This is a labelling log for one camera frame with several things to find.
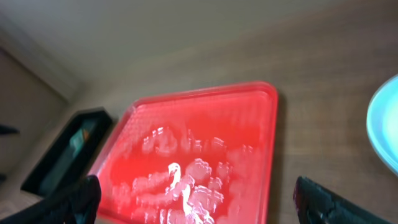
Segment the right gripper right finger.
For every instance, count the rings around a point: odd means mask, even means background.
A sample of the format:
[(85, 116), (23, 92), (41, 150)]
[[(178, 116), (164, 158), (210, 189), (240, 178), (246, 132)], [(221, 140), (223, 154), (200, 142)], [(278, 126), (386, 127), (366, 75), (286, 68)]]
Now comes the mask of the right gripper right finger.
[(300, 224), (389, 224), (307, 177), (298, 177), (293, 201)]

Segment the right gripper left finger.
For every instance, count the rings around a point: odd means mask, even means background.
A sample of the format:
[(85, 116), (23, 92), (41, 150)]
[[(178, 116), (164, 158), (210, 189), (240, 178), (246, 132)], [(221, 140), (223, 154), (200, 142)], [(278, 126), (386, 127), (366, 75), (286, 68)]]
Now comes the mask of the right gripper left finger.
[(1, 220), (1, 224), (94, 224), (101, 201), (100, 182), (89, 175), (40, 202)]

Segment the light blue plate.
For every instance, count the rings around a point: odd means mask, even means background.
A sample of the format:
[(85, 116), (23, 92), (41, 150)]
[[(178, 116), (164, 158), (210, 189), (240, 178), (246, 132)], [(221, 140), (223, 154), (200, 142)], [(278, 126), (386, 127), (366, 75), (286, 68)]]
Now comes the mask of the light blue plate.
[(397, 76), (373, 94), (366, 116), (369, 142), (380, 160), (397, 174)]

